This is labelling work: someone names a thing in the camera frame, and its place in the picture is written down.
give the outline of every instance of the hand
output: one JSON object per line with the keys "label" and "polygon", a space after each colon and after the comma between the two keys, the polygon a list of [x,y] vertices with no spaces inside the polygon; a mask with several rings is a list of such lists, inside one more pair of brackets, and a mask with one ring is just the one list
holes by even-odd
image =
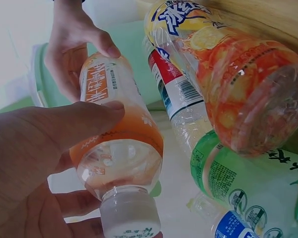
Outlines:
{"label": "hand", "polygon": [[0,114],[0,238],[102,238],[100,218],[66,224],[100,202],[87,190],[52,194],[50,174],[72,167],[68,149],[110,130],[123,105],[75,103]]}
{"label": "hand", "polygon": [[45,64],[60,92],[72,102],[80,100],[78,78],[87,59],[87,42],[107,57],[120,56],[109,34],[95,27],[83,11],[81,0],[55,0]]}

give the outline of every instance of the white bottle cap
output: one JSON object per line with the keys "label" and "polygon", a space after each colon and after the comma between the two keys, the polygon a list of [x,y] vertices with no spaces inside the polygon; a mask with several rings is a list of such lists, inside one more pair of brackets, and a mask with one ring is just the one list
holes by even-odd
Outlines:
{"label": "white bottle cap", "polygon": [[120,192],[104,200],[100,216],[106,238],[152,238],[161,229],[155,201],[143,191]]}

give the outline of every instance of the green label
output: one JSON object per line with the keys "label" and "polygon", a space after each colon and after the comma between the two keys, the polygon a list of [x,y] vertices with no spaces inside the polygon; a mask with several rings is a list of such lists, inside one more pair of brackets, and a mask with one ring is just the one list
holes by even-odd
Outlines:
{"label": "green label", "polygon": [[196,145],[191,174],[202,192],[234,210],[261,237],[298,233],[298,155],[276,149],[242,158],[212,131]]}

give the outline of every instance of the bottle neck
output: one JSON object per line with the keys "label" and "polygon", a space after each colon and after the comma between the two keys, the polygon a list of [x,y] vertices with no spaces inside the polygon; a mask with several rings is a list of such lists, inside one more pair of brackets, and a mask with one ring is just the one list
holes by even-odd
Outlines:
{"label": "bottle neck", "polygon": [[102,201],[104,202],[108,198],[114,197],[118,193],[122,193],[122,192],[140,192],[140,193],[149,194],[148,190],[143,187],[139,187],[139,186],[135,186],[135,185],[117,186],[117,187],[114,187],[113,189],[109,190],[108,192],[106,192],[102,197]]}

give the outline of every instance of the blue label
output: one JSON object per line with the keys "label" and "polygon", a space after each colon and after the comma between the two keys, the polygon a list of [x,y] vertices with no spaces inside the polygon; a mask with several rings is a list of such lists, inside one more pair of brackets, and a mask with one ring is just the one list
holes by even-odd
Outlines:
{"label": "blue label", "polygon": [[[212,14],[206,7],[195,2],[168,0],[165,3],[168,7],[158,16],[159,21],[165,21],[170,35],[179,36],[177,28],[187,19],[193,10],[202,10],[207,14]],[[203,18],[204,16],[192,16],[192,18]]]}
{"label": "blue label", "polygon": [[220,221],[215,238],[259,238],[234,211],[229,211]]}
{"label": "blue label", "polygon": [[158,90],[159,90],[159,93],[161,95],[163,104],[164,104],[164,106],[167,110],[167,114],[171,118],[174,109],[173,109],[173,105],[171,103],[171,100],[169,98],[168,92],[167,92],[167,90],[165,88],[165,85],[164,85],[162,80],[158,83]]}
{"label": "blue label", "polygon": [[166,61],[170,62],[170,54],[165,51],[163,48],[156,47],[156,50],[158,51],[159,55],[165,59]]}

